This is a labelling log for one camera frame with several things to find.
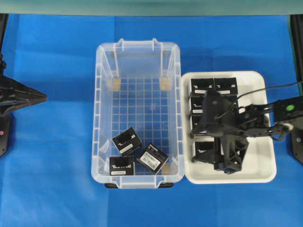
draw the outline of black cable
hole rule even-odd
[[[242,98],[243,96],[246,96],[246,95],[249,95],[251,93],[255,93],[255,92],[258,92],[258,91],[263,91],[263,90],[269,90],[269,89],[274,89],[274,88],[280,88],[280,87],[288,87],[288,86],[292,86],[292,85],[296,85],[296,84],[300,84],[302,83],[303,81],[299,81],[299,82],[296,82],[296,83],[291,83],[291,84],[284,84],[284,85],[275,85],[275,86],[270,86],[270,87],[265,87],[265,88],[261,88],[261,89],[258,89],[258,90],[253,90],[253,91],[250,91],[250,92],[247,92],[247,93],[244,93],[240,96],[238,96],[236,98],[236,100],[223,112],[223,114],[219,115],[219,116],[215,116],[214,118],[215,119],[220,119],[222,118],[223,116],[225,116],[227,114],[227,112],[230,110],[230,108],[234,105],[234,103],[239,99],[239,98]]]

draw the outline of white tray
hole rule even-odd
[[[231,78],[235,77],[238,84],[238,95],[264,88],[263,77],[254,71],[230,71],[230,72],[191,72],[181,77],[181,117],[183,126],[183,152],[185,159],[185,175],[187,179],[196,184],[206,183],[266,183],[276,176],[276,160],[273,141],[270,137],[248,138],[249,146],[243,161],[242,171],[231,175],[223,171],[214,170],[214,166],[208,163],[193,163],[193,142],[207,141],[210,138],[191,139],[188,120],[188,84],[190,79],[199,78]],[[239,106],[249,104],[266,104],[265,91],[259,91],[239,99]]]

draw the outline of clear plastic bin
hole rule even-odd
[[[180,51],[174,43],[124,41],[97,49],[91,174],[118,188],[158,188],[184,175],[180,115]],[[153,143],[169,159],[154,175],[135,163],[134,176],[110,176],[112,138],[133,127],[143,147]]]

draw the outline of blue table surface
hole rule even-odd
[[[289,137],[274,142],[270,183],[106,189],[90,174],[96,48],[104,42],[175,42],[182,74],[255,70],[266,85],[296,81],[286,16],[66,17],[10,15],[5,75],[48,95],[14,113],[0,159],[0,226],[303,226],[303,166]],[[270,90],[268,101],[298,95]]]

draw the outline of green light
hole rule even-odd
[[[292,111],[294,109],[294,105],[288,105],[287,107],[286,107],[286,110],[287,111]]]

